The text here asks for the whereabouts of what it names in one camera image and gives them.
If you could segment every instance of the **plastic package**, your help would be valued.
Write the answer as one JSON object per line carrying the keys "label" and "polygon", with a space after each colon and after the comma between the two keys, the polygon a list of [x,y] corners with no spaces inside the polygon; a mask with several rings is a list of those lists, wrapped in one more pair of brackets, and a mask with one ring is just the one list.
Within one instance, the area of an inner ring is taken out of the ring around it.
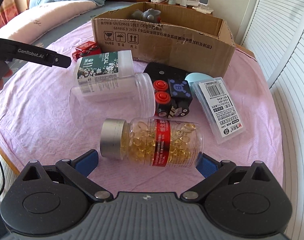
{"label": "plastic package", "polygon": [[96,85],[95,93],[83,93],[82,86],[70,90],[70,113],[78,128],[97,128],[107,117],[131,120],[155,113],[154,89],[146,73],[106,79]]}
{"label": "plastic package", "polygon": [[244,123],[222,78],[196,81],[193,82],[192,88],[219,144],[245,130]]}
{"label": "plastic package", "polygon": [[203,151],[203,134],[198,124],[190,122],[106,119],[100,151],[103,157],[142,165],[195,167]]}

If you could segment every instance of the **metal screw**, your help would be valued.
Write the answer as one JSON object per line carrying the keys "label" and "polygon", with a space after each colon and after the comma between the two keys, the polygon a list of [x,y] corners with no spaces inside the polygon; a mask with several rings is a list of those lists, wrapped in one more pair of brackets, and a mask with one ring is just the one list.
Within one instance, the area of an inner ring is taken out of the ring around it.
{"label": "metal screw", "polygon": [[196,199],[199,197],[199,194],[195,191],[186,191],[182,195],[185,199]]}
{"label": "metal screw", "polygon": [[108,191],[102,190],[102,191],[96,192],[94,194],[94,196],[96,198],[99,198],[99,199],[106,199],[106,198],[109,198],[111,196],[111,193],[109,193]]}

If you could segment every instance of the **black handheld device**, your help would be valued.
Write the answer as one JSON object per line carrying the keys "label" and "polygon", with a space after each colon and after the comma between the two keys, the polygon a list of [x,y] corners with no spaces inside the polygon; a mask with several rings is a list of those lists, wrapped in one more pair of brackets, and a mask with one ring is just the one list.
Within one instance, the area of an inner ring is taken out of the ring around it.
{"label": "black handheld device", "polygon": [[98,164],[95,150],[50,166],[30,161],[2,201],[11,232],[3,240],[288,239],[291,203],[262,161],[241,167],[199,155],[206,178],[180,196],[113,197],[86,178]]}
{"label": "black handheld device", "polygon": [[5,61],[12,61],[14,58],[50,67],[68,68],[71,64],[70,57],[58,54],[55,51],[18,41],[0,39],[0,79],[9,70]]}

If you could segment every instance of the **green label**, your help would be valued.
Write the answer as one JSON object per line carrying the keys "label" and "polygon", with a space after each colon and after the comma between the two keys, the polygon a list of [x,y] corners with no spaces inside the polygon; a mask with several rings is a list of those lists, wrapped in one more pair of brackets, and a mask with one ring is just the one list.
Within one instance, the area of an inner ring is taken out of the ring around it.
{"label": "green label", "polygon": [[116,52],[107,52],[103,54],[83,57],[77,72],[77,79],[87,78],[89,76],[111,75],[118,76],[119,61]]}

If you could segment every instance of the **white bottle lid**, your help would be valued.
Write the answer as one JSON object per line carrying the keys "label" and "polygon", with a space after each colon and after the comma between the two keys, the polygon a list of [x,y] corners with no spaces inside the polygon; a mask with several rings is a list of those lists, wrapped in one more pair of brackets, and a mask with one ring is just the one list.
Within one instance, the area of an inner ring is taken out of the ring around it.
{"label": "white bottle lid", "polygon": [[130,50],[121,50],[117,53],[119,65],[119,77],[134,76],[134,66],[132,52]]}

